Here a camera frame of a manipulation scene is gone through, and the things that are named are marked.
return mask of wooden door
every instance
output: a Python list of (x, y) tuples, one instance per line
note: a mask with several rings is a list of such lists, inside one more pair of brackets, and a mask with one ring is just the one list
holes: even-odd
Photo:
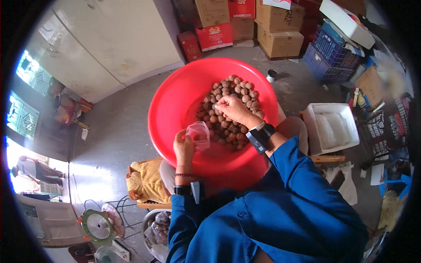
[(48, 202), (16, 195), (33, 234), (44, 247), (86, 243), (85, 233), (69, 203)]
[(87, 101), (98, 102), (122, 85), (72, 36), (52, 10), (34, 29), (27, 50), (47, 72)]

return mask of concrete floor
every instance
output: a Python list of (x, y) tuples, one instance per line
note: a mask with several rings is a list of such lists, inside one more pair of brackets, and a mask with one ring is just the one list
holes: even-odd
[[(301, 60), (300, 63), (288, 60), (268, 61), (259, 47), (222, 48), (209, 51), (205, 55), (244, 61), (264, 75), (269, 69), (275, 70), (279, 80), (273, 82), (272, 86), (286, 116), (298, 115), (309, 103), (342, 102), (339, 87), (332, 85), (325, 90), (322, 84), (313, 79)], [(165, 72), (120, 90), (97, 103), (86, 115), (84, 122), (89, 125), (90, 130), (86, 141), (80, 138), (80, 128), (76, 133), (70, 163), (70, 195), (68, 200), (65, 199), (71, 199), (77, 215), (84, 211), (85, 200), (93, 199), (102, 205), (106, 201), (120, 200), (127, 195), (125, 175), (130, 163), (158, 156), (148, 135), (147, 114), (155, 91), (171, 73)], [(370, 186), (370, 174), (365, 179), (360, 178), (361, 164), (368, 158), (366, 150), (360, 144), (344, 153), (346, 160), (354, 164), (352, 178), (358, 195), (358, 204), (354, 205), (354, 209), (369, 228), (376, 229), (382, 198), (378, 187)], [(97, 206), (92, 201), (87, 201), (86, 208), (97, 209)], [(140, 222), (145, 215), (146, 210), (136, 206), (125, 210), (130, 224)], [(141, 235), (124, 241), (131, 247), (132, 262), (143, 263), (153, 259), (143, 244)]]

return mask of person's left hand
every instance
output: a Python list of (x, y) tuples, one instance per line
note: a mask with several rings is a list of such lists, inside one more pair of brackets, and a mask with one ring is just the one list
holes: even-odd
[(174, 138), (174, 152), (177, 159), (177, 173), (190, 173), (192, 168), (193, 155), (195, 154), (195, 144), (190, 136), (186, 135), (186, 129), (178, 132)]

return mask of window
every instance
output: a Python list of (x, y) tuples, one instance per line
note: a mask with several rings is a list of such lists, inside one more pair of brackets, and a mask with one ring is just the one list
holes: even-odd
[(16, 69), (16, 74), (32, 87), (45, 96), (50, 87), (51, 75), (46, 72), (39, 63), (24, 51)]
[(20, 135), (34, 140), (40, 112), (26, 104), (20, 97), (11, 91), (9, 114), (7, 115), (7, 126)]

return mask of blue jacket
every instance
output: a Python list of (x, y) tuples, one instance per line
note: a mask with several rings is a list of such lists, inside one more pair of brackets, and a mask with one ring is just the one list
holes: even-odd
[(206, 204), (172, 195), (167, 263), (248, 263), (258, 247), (273, 262), (361, 261), (366, 226), (299, 151), (298, 137), (270, 160), (272, 168), (257, 185), (207, 217)]

